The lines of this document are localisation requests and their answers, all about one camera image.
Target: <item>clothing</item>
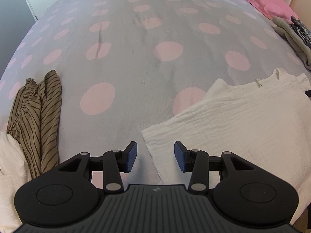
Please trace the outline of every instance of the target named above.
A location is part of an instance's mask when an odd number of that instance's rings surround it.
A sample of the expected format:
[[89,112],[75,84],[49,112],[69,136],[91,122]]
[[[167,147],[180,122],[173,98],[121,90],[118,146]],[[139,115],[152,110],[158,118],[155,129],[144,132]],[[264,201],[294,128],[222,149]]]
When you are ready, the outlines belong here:
[[311,71],[311,49],[304,44],[304,41],[290,28],[282,18],[274,17],[272,22],[277,25],[275,31],[293,47],[299,58],[303,61],[306,69]]
[[290,20],[293,22],[290,24],[290,28],[292,28],[293,31],[302,39],[307,47],[311,48],[311,32],[300,21],[300,19],[296,19],[294,16],[291,16]]
[[[211,156],[231,151],[287,181],[300,200],[293,223],[311,202],[311,101],[304,94],[311,86],[305,74],[280,69],[260,84],[217,79],[202,101],[142,135],[164,184],[189,184],[191,173],[174,157],[177,140]],[[219,173],[210,172],[209,181],[215,187]]]
[[16,191],[31,180],[20,144],[5,131],[0,132],[0,232],[11,233],[21,225],[14,207]]
[[21,144],[32,179],[58,164],[61,92],[60,79],[52,70],[38,85],[27,79],[15,97],[7,132]]

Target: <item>circular cap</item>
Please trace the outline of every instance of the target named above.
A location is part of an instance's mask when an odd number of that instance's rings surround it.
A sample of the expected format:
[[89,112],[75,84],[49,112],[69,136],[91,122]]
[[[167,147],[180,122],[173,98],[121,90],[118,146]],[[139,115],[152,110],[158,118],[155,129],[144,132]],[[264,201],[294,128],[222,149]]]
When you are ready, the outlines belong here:
[[244,199],[255,203],[266,203],[276,197],[275,189],[264,183],[248,183],[241,187],[240,194]]
[[206,185],[204,185],[202,183],[194,183],[191,185],[191,189],[193,191],[203,191],[206,189]]
[[37,192],[37,199],[45,205],[60,205],[69,201],[73,191],[65,185],[48,185]]
[[106,185],[106,189],[109,191],[117,191],[121,188],[121,185],[118,183],[109,183]]

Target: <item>bed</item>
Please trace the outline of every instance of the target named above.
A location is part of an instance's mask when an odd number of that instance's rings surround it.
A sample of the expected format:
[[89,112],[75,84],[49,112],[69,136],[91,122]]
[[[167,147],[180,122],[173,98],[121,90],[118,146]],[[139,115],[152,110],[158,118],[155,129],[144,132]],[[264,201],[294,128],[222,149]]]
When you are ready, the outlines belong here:
[[62,83],[60,162],[138,144],[127,183],[157,184],[141,131],[200,101],[217,78],[241,85],[277,67],[310,73],[245,0],[60,0],[27,33],[0,80],[0,128],[27,78]]

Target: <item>clothing tag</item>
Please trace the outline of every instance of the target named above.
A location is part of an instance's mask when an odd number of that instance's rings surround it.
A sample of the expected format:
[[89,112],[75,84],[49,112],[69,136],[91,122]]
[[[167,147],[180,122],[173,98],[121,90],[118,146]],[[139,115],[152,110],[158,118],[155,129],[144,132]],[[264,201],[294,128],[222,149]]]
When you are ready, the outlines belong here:
[[261,87],[262,87],[262,84],[261,84],[261,82],[260,82],[260,79],[256,79],[255,81],[257,82],[258,86],[261,88]]

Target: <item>beige folded garment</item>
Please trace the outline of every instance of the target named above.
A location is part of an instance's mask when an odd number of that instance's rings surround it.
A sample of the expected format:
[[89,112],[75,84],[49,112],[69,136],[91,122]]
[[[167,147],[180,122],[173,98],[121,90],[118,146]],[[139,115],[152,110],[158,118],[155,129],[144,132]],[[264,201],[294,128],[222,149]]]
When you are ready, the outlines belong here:
[[282,18],[274,17],[272,22],[277,25],[274,30],[281,37],[287,39],[288,43],[293,47],[298,57],[303,61],[305,68],[311,71],[311,49],[304,44],[303,40]]

